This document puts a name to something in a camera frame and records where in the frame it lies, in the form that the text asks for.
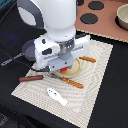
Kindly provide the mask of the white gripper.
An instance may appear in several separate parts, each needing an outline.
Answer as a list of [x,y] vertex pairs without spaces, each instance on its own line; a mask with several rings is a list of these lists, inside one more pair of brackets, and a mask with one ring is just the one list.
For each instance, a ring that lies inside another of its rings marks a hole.
[[78,35],[77,39],[72,38],[64,42],[55,42],[47,35],[40,36],[34,41],[38,68],[49,72],[71,67],[76,58],[89,53],[89,41],[89,35]]

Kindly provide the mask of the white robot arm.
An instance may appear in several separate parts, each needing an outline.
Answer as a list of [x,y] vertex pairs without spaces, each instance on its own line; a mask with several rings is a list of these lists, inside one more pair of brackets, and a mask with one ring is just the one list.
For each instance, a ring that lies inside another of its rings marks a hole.
[[[90,36],[75,38],[76,0],[17,0],[22,20],[46,33],[32,40],[34,51],[26,53],[28,60],[35,60],[39,71],[60,71],[72,68],[76,58],[87,55]],[[28,50],[30,41],[23,45]]]

